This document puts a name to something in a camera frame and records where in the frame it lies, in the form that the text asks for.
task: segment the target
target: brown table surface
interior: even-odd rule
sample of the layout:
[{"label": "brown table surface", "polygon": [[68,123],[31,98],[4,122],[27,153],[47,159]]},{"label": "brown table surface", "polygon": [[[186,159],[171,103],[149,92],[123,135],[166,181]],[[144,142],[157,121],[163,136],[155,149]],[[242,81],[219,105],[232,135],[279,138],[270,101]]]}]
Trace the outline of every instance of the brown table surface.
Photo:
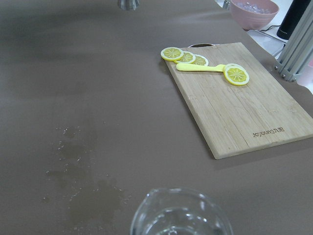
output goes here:
[{"label": "brown table surface", "polygon": [[0,231],[122,235],[152,188],[211,196],[236,235],[313,234],[313,139],[214,160],[159,53],[242,42],[213,0],[0,3]]}]

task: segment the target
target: clear glass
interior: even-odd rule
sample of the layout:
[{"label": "clear glass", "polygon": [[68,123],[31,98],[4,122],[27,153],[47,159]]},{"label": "clear glass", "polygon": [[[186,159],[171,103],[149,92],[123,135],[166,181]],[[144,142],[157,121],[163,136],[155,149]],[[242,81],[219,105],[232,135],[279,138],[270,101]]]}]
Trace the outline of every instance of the clear glass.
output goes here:
[{"label": "clear glass", "polygon": [[117,0],[117,5],[123,10],[136,10],[139,6],[139,0]]},{"label": "clear glass", "polygon": [[140,204],[130,235],[233,235],[233,231],[208,196],[187,188],[158,188]]}]

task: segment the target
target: lemon slice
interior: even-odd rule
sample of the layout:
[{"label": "lemon slice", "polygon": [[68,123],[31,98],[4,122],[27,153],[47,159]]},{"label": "lemon slice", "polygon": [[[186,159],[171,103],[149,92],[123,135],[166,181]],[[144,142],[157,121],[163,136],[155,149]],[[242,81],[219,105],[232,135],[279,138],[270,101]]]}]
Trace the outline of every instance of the lemon slice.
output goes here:
[{"label": "lemon slice", "polygon": [[236,86],[243,86],[249,82],[247,71],[237,64],[229,64],[224,68],[224,76],[228,82]]},{"label": "lemon slice", "polygon": [[183,55],[183,50],[178,47],[167,47],[161,51],[161,57],[169,61],[179,60]]},{"label": "lemon slice", "polygon": [[204,66],[208,66],[209,65],[209,61],[202,55],[196,55],[196,60],[193,62],[193,64],[195,65],[204,65]]},{"label": "lemon slice", "polygon": [[183,52],[184,55],[179,60],[174,60],[176,64],[178,63],[191,64],[196,60],[196,56],[193,53],[185,50]]}]

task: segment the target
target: metal object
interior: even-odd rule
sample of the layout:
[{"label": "metal object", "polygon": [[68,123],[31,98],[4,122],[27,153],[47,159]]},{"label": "metal object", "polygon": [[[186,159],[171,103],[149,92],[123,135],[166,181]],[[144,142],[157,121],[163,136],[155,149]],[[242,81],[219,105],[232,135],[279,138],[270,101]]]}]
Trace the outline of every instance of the metal object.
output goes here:
[{"label": "metal object", "polygon": [[313,1],[294,29],[275,67],[283,79],[295,81],[313,57]]},{"label": "metal object", "polygon": [[265,32],[260,31],[260,30],[256,30],[256,31],[257,31],[258,33],[262,33],[263,35],[265,35],[265,36],[267,36],[267,37],[269,37],[269,38],[272,38],[272,39],[278,40],[278,41],[282,42],[283,44],[286,44],[286,42],[285,42],[285,41],[280,40],[279,38],[273,37],[272,35],[270,35],[270,34],[268,34],[268,33],[265,33]]},{"label": "metal object", "polygon": [[223,8],[228,10],[229,9],[229,4],[230,4],[229,0],[224,0]]},{"label": "metal object", "polygon": [[288,40],[296,28],[301,16],[307,9],[311,0],[293,0],[286,13],[276,35],[282,39]]},{"label": "metal object", "polygon": [[123,10],[136,10],[139,7],[139,0],[118,0],[117,5]]},{"label": "metal object", "polygon": [[215,46],[215,45],[218,45],[218,44],[198,43],[198,44],[190,45],[189,47],[210,47],[210,46]]}]

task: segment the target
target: toy lemon slice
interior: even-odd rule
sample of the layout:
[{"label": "toy lemon slice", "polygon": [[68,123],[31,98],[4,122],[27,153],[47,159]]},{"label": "toy lemon slice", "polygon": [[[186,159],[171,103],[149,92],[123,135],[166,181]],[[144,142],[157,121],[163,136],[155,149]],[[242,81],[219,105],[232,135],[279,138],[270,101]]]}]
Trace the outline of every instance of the toy lemon slice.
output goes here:
[{"label": "toy lemon slice", "polygon": [[195,57],[195,61],[192,62],[194,65],[209,65],[209,61],[204,56],[195,54]]},{"label": "toy lemon slice", "polygon": [[185,50],[183,52],[184,55],[179,60],[174,60],[176,64],[178,63],[191,64],[196,60],[196,56],[193,53]]},{"label": "toy lemon slice", "polygon": [[161,51],[161,57],[168,61],[179,60],[183,55],[183,50],[177,47],[167,47]]},{"label": "toy lemon slice", "polygon": [[223,72],[227,81],[236,86],[243,86],[250,80],[247,71],[237,64],[226,65]]},{"label": "toy lemon slice", "polygon": [[232,85],[243,86],[249,82],[247,71],[237,64],[203,66],[194,64],[177,64],[176,69],[179,71],[214,71],[223,72],[226,80]]}]

